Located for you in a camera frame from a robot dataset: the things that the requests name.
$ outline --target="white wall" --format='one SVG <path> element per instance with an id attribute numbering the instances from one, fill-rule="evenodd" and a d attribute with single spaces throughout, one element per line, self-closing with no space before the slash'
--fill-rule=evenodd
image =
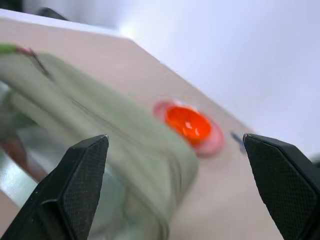
<path id="1" fill-rule="evenodd" d="M 72 1 L 58 12 L 119 29 L 259 134 L 320 152 L 319 1 Z"/>

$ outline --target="orange button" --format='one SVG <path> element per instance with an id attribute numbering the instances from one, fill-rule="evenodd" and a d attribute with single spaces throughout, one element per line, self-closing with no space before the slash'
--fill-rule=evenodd
<path id="1" fill-rule="evenodd" d="M 193 146 L 204 142 L 211 133 L 210 122 L 198 111 L 185 106 L 170 107 L 165 122 Z"/>

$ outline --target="textured gripper pad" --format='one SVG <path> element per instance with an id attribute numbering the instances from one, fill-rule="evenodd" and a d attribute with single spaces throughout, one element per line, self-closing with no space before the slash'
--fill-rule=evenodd
<path id="1" fill-rule="evenodd" d="M 273 221 L 285 240 L 298 240 L 317 207 L 317 195 L 275 146 L 246 136 L 252 173 Z"/>
<path id="2" fill-rule="evenodd" d="M 79 240 L 87 239 L 99 203 L 108 142 L 104 139 L 87 148 L 62 198 L 64 211 Z"/>

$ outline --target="table surface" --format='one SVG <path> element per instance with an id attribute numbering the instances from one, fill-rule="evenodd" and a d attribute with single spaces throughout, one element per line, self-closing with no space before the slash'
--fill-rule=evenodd
<path id="1" fill-rule="evenodd" d="M 225 148 L 216 157 L 200 159 L 197 179 L 172 221 L 171 240 L 282 239 L 259 196 L 249 160 L 230 134 L 251 131 L 133 41 L 4 18 L 0 33 L 0 42 L 54 54 L 148 111 L 159 100 L 178 99 L 222 127 Z"/>

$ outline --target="green fabric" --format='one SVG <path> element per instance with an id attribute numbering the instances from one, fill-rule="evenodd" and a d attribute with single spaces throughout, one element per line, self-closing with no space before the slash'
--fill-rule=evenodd
<path id="1" fill-rule="evenodd" d="M 10 43 L 0 44 L 0 54 L 12 54 L 16 52 L 16 45 Z"/>
<path id="2" fill-rule="evenodd" d="M 6 142 L 17 136 L 18 129 L 27 128 L 36 123 L 10 105 L 11 90 L 0 82 L 0 142 Z"/>
<path id="3" fill-rule="evenodd" d="M 52 55 L 39 59 L 53 79 L 28 56 L 0 56 L 0 79 L 15 90 L 10 103 L 70 145 L 108 134 L 107 168 L 127 188 L 124 224 L 114 239 L 167 239 L 177 203 L 197 173 L 193 150 L 126 97 Z M 100 202 L 97 211 L 106 207 Z"/>

